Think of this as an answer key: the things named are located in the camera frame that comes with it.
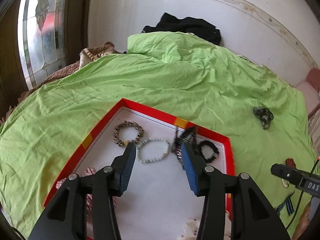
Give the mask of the black cloth on bed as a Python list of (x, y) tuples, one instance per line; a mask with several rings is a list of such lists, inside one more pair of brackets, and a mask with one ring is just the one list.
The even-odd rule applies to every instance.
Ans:
[(222, 40), (219, 29), (201, 18), (185, 17), (183, 19), (165, 12), (155, 27), (146, 25), (142, 33), (158, 31), (192, 33), (215, 45), (220, 45)]

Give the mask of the dark grey scrunchie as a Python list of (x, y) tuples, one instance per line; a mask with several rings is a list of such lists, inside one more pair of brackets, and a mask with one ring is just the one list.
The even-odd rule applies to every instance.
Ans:
[(269, 129), (274, 115), (268, 108), (254, 107), (253, 114), (260, 120), (263, 129)]

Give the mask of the white patterned scrunchie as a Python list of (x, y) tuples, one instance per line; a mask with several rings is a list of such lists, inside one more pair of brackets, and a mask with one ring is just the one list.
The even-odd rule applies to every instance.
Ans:
[[(197, 237), (197, 233), (200, 226), (200, 220), (196, 218), (189, 219), (184, 227), (183, 232), (177, 237), (177, 240), (195, 240)], [(232, 223), (229, 218), (229, 212), (225, 212), (225, 229), (224, 229), (224, 240), (231, 239), (231, 230), (232, 230)]]

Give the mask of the black scrunchie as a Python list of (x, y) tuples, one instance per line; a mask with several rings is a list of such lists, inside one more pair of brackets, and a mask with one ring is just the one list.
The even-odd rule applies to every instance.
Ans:
[(197, 145), (197, 155), (201, 156), (207, 164), (215, 161), (219, 154), (219, 149), (209, 140), (203, 140)]

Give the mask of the stained glass window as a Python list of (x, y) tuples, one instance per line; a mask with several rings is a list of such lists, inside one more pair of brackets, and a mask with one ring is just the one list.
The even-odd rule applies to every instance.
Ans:
[(66, 66), (64, 13), (66, 0), (21, 0), (18, 51), (28, 89)]

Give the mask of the black beaded hair clip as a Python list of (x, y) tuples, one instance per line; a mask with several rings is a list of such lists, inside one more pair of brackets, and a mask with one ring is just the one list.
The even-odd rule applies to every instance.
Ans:
[(178, 134), (178, 127), (176, 126), (175, 138), (172, 143), (171, 153), (176, 155), (178, 162), (184, 170), (183, 160), (182, 160), (182, 145), (185, 142), (191, 144), (193, 150), (196, 152), (197, 142), (196, 142), (196, 131), (197, 128), (195, 126), (191, 126), (185, 129), (180, 135)]

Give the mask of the pink plaid scrunchie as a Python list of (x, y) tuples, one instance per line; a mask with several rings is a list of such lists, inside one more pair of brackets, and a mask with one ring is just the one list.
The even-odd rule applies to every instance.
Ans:
[[(84, 174), (80, 175), (80, 177), (85, 178), (84, 179), (85, 185), (88, 186), (92, 182), (91, 176), (93, 176), (95, 174), (96, 174), (96, 169), (93, 167), (88, 167), (84, 170)], [(66, 180), (67, 180), (67, 178), (63, 178), (63, 179), (58, 180), (55, 184), (55, 188), (58, 190)], [(87, 194), (86, 195), (86, 215), (87, 216), (91, 215), (91, 213), (92, 213), (92, 200), (93, 200), (92, 194), (91, 193)], [(112, 197), (112, 203), (113, 203), (113, 207), (116, 209), (117, 204), (118, 204), (116, 197)]]

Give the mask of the red white dotted scrunchie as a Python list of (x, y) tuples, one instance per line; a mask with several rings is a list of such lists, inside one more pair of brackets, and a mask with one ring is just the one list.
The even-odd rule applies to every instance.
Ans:
[(293, 158), (287, 158), (285, 160), (285, 165), (290, 167), (290, 168), (296, 169), (296, 163), (295, 163)]

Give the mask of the brown knitted blanket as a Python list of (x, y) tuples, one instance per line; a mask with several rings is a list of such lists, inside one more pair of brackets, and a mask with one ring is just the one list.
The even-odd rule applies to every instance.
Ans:
[(14, 109), (22, 102), (24, 101), (29, 95), (31, 95), (33, 92), (41, 88), (42, 86), (63, 79), (64, 77), (68, 77), (72, 75), (73, 73), (77, 72), (81, 68), (84, 68), (84, 66), (88, 65), (91, 62), (94, 62), (98, 59), (100, 59), (103, 56), (110, 55), (110, 54), (119, 54), (120, 52), (116, 51), (114, 48), (114, 44), (112, 42), (105, 42), (102, 46), (93, 47), (93, 48), (84, 48), (80, 52), (80, 60), (76, 61), (76, 63), (70, 64), (57, 72), (51, 74), (48, 76), (43, 82), (41, 82), (39, 85), (36, 85), (34, 88), (28, 90), (27, 92), (23, 92), (21, 96), (18, 98), (18, 104), (14, 107), (10, 106), (9, 110), (7, 111), (6, 115), (1, 118), (1, 125), (3, 125), (9, 116), (12, 114)]

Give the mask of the green bed sheet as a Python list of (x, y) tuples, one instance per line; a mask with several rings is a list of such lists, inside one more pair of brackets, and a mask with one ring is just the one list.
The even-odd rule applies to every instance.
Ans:
[[(293, 158), (311, 170), (304, 96), (274, 72), (191, 34), (137, 34), (127, 46), (42, 86), (1, 126), (1, 205), (24, 237), (68, 159), (123, 98), (229, 137), (236, 172), (248, 173), (273, 206), (289, 193), (273, 164)], [(254, 107), (273, 113), (269, 129)]]

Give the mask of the leopard print scrunchie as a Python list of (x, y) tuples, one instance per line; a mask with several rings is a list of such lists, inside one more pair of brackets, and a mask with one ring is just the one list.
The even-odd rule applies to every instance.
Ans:
[(144, 137), (144, 129), (136, 122), (123, 121), (119, 123), (113, 131), (114, 143), (120, 147), (125, 147), (128, 143), (137, 145)]

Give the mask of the red white cardboard tray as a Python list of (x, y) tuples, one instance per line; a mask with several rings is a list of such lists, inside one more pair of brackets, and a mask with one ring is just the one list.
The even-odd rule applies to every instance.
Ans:
[(114, 128), (133, 121), (144, 129), (148, 141), (138, 152), (127, 190), (118, 198), (116, 217), (122, 239), (177, 239), (185, 223), (199, 219), (202, 197), (191, 191), (176, 155), (164, 156), (178, 131), (192, 123), (152, 107), (127, 100), (118, 101), (95, 125), (67, 161), (58, 179), (71, 173), (84, 174), (108, 166), (124, 149), (114, 143)]

